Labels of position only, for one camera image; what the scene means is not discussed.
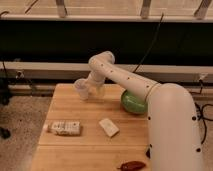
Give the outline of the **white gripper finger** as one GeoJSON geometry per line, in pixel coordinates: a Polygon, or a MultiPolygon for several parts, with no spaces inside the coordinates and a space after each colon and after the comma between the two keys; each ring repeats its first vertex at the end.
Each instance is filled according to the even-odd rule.
{"type": "Polygon", "coordinates": [[[96,90],[96,96],[98,98],[103,98],[104,97],[104,95],[105,95],[105,86],[104,85],[97,86],[95,88],[95,90],[96,90]]]}

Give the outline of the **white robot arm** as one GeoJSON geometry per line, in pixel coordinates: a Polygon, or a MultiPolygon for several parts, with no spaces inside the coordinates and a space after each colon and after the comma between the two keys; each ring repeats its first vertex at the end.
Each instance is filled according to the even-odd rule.
{"type": "Polygon", "coordinates": [[[187,89],[121,69],[109,51],[92,56],[88,64],[90,82],[109,78],[148,103],[151,171],[205,170],[196,106],[187,89]]]}

